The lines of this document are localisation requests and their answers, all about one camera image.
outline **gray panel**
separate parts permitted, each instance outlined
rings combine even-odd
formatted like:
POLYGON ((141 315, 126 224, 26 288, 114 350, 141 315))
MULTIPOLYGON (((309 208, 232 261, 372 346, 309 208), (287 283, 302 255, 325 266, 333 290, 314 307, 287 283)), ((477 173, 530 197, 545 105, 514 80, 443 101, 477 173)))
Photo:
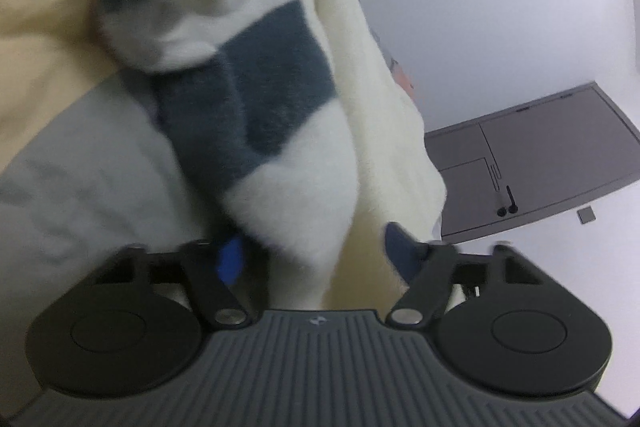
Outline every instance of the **gray panel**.
POLYGON ((449 372, 419 333, 374 312, 266 312, 213 335, 192 367, 149 393, 85 400, 46 391, 15 427, 618 427, 591 393, 509 399, 449 372))
POLYGON ((424 139, 424 145, 429 159, 438 171, 479 158, 491 158, 491 149, 478 124, 454 131, 428 134, 424 139))
POLYGON ((444 169, 440 172, 447 187, 442 211, 442 238, 456 232, 477 229, 500 221, 497 210, 504 205, 494 188, 484 158, 444 169))
POLYGON ((640 146, 593 89, 481 123, 526 214, 640 169, 640 146))
MULTIPOLYGON (((438 136, 443 136, 446 134, 453 134, 460 130, 464 130, 466 128, 470 128, 473 126, 477 126, 478 124, 482 125, 486 122, 496 120, 497 118, 505 117, 514 112, 524 113, 528 110, 532 110, 537 108, 540 105, 543 105, 548 102, 553 102, 554 100, 558 100, 560 98, 567 98, 571 95, 580 94, 585 91, 595 92, 602 101, 609 107, 613 114, 617 115, 618 119, 622 123, 622 125, 626 128, 629 136, 632 136, 635 139, 635 143, 631 141, 631 146, 628 151, 633 152, 640 147, 640 132, 633 123, 626 117, 624 113, 616 106, 615 103, 598 87, 595 82, 590 82, 589 84, 584 84, 583 86, 574 87, 573 89, 569 89, 560 93, 556 93, 550 96, 546 96, 544 98, 540 98, 539 100, 534 100, 533 102, 528 102, 516 107, 507 108, 502 111, 498 111, 491 115, 483 116, 481 118, 476 118, 474 120, 469 120, 466 122, 458 123, 452 125, 450 127, 436 130, 430 132, 425 135, 425 143, 430 143, 430 141, 438 136)), ((640 180, 640 164, 636 165, 635 169, 632 170, 629 174, 622 176, 612 182, 609 182, 605 185, 600 185, 598 187, 592 187, 588 192, 583 192, 581 194, 576 194, 574 197, 565 199, 562 201, 558 201, 557 203, 551 206, 544 206, 542 208, 538 208, 536 210, 530 211, 528 213, 522 213, 519 211, 517 214, 508 214, 504 219, 500 221, 496 221, 486 227, 481 227, 479 229, 470 229, 463 232, 453 233, 447 236, 447 240, 452 243, 463 243, 465 241, 471 241, 473 239, 477 239, 478 237, 484 237, 486 235, 491 235, 493 233, 502 232, 504 230, 514 229, 516 227, 521 227, 522 225, 527 225, 539 219, 544 219, 545 217, 552 216, 554 214, 559 214, 560 212, 564 212, 566 210, 570 210, 579 206, 581 204, 589 203, 590 201, 596 200, 597 198, 601 198, 615 190, 619 190, 619 188, 626 187, 636 181, 640 180)), ((500 190, 503 194, 506 195, 504 191, 504 186, 509 183, 512 186, 514 191, 514 195, 516 196, 516 203, 520 204, 521 198, 518 197, 518 189, 511 184, 510 181, 503 177, 500 181, 500 190)))

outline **gray stripe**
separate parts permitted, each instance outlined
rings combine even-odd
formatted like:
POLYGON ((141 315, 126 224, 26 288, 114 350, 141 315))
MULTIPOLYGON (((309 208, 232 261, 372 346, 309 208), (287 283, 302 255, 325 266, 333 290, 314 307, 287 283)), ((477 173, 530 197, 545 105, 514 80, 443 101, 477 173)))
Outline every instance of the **gray stripe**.
POLYGON ((211 200, 279 155, 336 97, 300 0, 249 26, 207 64, 153 81, 162 131, 183 172, 211 200))

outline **white blanket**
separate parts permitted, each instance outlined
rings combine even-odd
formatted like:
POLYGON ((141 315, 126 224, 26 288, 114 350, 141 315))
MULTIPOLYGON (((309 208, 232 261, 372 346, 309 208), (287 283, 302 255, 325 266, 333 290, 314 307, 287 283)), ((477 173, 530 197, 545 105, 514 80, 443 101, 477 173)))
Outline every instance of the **white blanket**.
POLYGON ((384 317, 405 291, 383 251, 386 223, 420 241, 445 201, 442 178, 424 148, 424 124, 393 80, 358 0, 304 0, 310 24, 332 58, 334 77, 354 137, 360 195, 325 305, 377 309, 384 317))

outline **logo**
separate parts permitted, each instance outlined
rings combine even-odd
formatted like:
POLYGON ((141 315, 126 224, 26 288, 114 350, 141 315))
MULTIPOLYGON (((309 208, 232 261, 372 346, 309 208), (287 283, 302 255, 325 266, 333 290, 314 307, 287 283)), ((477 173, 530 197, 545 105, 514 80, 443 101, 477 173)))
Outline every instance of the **logo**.
POLYGON ((322 315, 318 315, 318 317, 309 319, 310 324, 313 324, 314 326, 318 326, 318 327, 324 326, 325 324, 327 324, 327 322, 329 322, 329 320, 322 317, 322 315))

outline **black handle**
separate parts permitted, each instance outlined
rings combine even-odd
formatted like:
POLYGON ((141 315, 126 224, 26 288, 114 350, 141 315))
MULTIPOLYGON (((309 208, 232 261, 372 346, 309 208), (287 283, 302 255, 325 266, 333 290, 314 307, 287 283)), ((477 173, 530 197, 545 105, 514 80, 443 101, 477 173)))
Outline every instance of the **black handle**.
POLYGON ((518 211, 518 206, 516 204, 516 200, 513 199, 513 193, 511 192, 511 187, 507 185, 507 193, 509 195, 509 199, 511 200, 511 206, 509 207, 509 213, 515 214, 518 211))
POLYGON ((141 294, 152 294, 154 284, 177 283, 186 290, 192 311, 201 323, 212 331, 239 329, 247 326, 250 318, 236 296, 217 276, 220 248, 217 242, 192 241, 182 245, 177 252, 150 255, 144 247, 132 245, 120 250, 80 285, 130 285, 141 294), (242 324, 221 325, 216 320, 216 313, 228 309, 242 312, 246 317, 242 324))

